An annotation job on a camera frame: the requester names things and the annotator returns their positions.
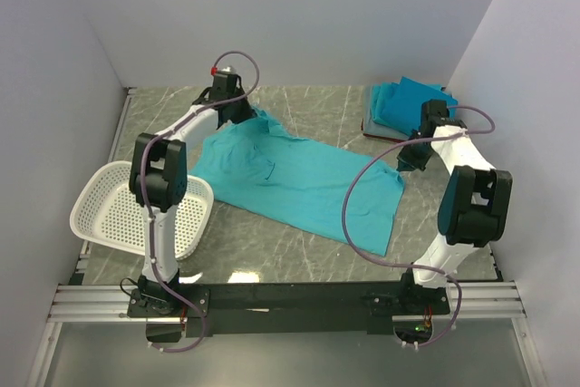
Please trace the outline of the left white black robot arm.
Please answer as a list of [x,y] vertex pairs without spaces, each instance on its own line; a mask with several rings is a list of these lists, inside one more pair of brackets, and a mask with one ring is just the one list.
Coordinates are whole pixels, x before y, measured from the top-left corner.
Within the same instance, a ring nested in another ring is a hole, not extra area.
[[142,133],[135,140],[129,188],[142,207],[145,263],[137,281],[140,298],[162,316],[181,304],[175,225],[188,187],[187,155],[223,124],[254,116],[241,77],[231,68],[212,69],[213,83],[184,116],[166,130]]

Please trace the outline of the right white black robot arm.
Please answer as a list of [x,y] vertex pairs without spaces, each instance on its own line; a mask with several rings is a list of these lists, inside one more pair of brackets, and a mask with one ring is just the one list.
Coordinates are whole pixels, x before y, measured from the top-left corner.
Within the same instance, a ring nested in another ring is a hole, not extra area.
[[466,125],[451,117],[443,100],[421,105],[420,127],[399,152],[397,170],[424,171],[434,154],[443,161],[449,181],[438,211],[438,234],[401,277],[398,303],[410,314],[439,303],[448,276],[468,256],[502,237],[513,185],[511,173],[481,155]]

